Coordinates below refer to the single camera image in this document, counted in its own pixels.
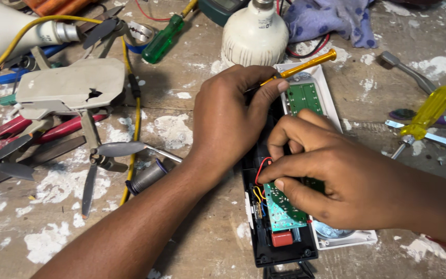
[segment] hand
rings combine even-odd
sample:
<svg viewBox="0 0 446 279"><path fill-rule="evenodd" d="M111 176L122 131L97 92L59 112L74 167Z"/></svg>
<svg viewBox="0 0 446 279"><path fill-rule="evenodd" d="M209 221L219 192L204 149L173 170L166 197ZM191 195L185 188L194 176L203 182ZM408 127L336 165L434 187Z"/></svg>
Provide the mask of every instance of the hand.
<svg viewBox="0 0 446 279"><path fill-rule="evenodd" d="M194 107L194 143L189 158L206 175L218 179L257 142L269 105L288 89L284 79L262 86L249 107L244 104L247 88L271 78L273 67L235 65L206 80Z"/></svg>
<svg viewBox="0 0 446 279"><path fill-rule="evenodd" d="M291 143L292 155L283 146ZM446 241L446 179L354 143L310 110L284 116L268 139L273 163L258 182L338 229L405 228ZM325 182L325 195L290 177Z"/></svg>

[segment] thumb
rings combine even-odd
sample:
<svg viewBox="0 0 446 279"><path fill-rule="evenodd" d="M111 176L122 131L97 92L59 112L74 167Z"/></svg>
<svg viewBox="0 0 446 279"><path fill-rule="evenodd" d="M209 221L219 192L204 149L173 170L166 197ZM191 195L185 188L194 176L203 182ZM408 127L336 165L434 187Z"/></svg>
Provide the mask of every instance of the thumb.
<svg viewBox="0 0 446 279"><path fill-rule="evenodd" d="M269 106L285 90L290 87L285 79L274 79L257 90L249 105L248 115L251 119L266 116Z"/></svg>
<svg viewBox="0 0 446 279"><path fill-rule="evenodd" d="M287 176L275 180L275 186L296 208L318 219L324 220L329 217L328 211L333 200L321 192Z"/></svg>

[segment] clear yellow screwdriver handle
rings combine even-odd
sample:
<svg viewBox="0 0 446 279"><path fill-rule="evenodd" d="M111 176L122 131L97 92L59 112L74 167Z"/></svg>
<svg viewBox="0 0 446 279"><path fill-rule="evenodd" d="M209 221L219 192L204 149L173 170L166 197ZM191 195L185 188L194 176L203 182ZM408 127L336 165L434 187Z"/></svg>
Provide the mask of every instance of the clear yellow screwdriver handle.
<svg viewBox="0 0 446 279"><path fill-rule="evenodd" d="M435 124L445 110L446 86L441 86L426 99L411 123L400 130L400 135L412 135L416 141L422 140L426 135L426 129Z"/></svg>

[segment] screwdriver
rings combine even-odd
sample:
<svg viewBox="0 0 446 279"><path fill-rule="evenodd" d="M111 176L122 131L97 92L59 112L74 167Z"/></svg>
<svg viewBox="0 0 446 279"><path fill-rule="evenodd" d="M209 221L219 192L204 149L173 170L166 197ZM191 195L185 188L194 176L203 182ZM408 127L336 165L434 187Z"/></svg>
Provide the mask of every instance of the screwdriver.
<svg viewBox="0 0 446 279"><path fill-rule="evenodd" d="M316 65L322 64L328 60L335 60L337 59L337 52L334 49L330 49L327 53L320 55L314 59L311 59L309 61L307 61L306 63L299 65L295 68L291 68L287 71L284 71L283 73L276 73L273 77L271 77L270 79L264 81L262 84L257 84L255 86L252 86L251 88L247 89L244 92L244 97L245 97L245 105L249 105L252 97L254 97L254 94L256 94L257 89L263 85L265 85L266 83L272 81L273 79L287 79L291 76L293 76L296 73L300 73L301 71L310 68L310 67L314 67Z"/></svg>
<svg viewBox="0 0 446 279"><path fill-rule="evenodd" d="M426 130L438 120L446 110L446 86L437 88L419 108L417 114L409 125L400 130L399 149L392 155L396 159L405 148L415 141L420 141L426 135Z"/></svg>
<svg viewBox="0 0 446 279"><path fill-rule="evenodd" d="M171 45L173 36L183 28L183 25L185 24L183 19L188 15L190 10L194 8L197 1L198 0L191 0L180 15L174 14L170 18L168 26L154 36L153 40L142 51L142 58L144 58L145 61L154 64L159 60L161 55L163 55Z"/></svg>

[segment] digital multimeter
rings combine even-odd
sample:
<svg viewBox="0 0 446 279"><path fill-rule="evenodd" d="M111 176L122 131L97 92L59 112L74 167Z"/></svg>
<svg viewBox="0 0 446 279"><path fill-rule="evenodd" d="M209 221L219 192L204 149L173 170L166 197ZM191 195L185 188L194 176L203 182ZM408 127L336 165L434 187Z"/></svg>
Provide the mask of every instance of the digital multimeter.
<svg viewBox="0 0 446 279"><path fill-rule="evenodd" d="M223 27L228 18L244 8L250 0L199 0L199 9L213 22Z"/></svg>

